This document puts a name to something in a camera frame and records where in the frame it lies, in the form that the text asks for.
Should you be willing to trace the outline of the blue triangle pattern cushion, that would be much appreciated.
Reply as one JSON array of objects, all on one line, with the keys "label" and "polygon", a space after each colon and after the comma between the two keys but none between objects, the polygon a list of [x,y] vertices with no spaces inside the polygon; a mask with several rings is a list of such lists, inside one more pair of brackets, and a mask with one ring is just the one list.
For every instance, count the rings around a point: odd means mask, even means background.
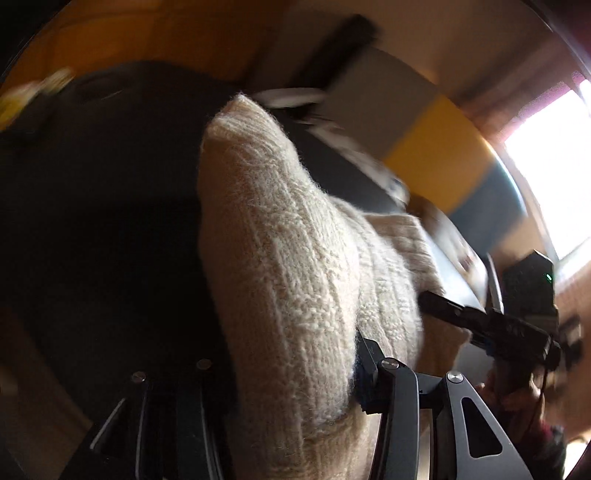
[{"label": "blue triangle pattern cushion", "polygon": [[410,192],[406,184],[382,161],[363,146],[335,121],[320,116],[310,116],[303,122],[308,133],[321,140],[342,155],[376,183],[402,210],[407,208]]}]

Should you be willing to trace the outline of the pink floral clothing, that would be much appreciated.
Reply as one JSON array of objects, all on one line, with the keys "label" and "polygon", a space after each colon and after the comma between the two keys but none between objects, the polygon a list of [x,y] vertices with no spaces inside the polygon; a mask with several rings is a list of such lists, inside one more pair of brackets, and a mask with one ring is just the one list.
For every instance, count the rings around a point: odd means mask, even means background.
[{"label": "pink floral clothing", "polygon": [[565,471],[566,445],[561,427],[552,426],[532,414],[515,413],[506,432],[527,466],[533,479],[562,479]]}]

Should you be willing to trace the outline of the cream knitted sweater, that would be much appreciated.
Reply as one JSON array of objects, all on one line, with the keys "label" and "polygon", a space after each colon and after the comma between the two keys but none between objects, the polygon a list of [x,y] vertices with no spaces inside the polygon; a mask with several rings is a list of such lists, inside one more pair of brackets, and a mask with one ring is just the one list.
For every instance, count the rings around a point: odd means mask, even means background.
[{"label": "cream knitted sweater", "polygon": [[443,288],[420,221],[322,191],[272,115],[238,95],[209,122],[199,251],[238,383],[240,479],[365,479],[379,420],[353,399],[356,336],[449,371],[465,330],[420,312]]}]

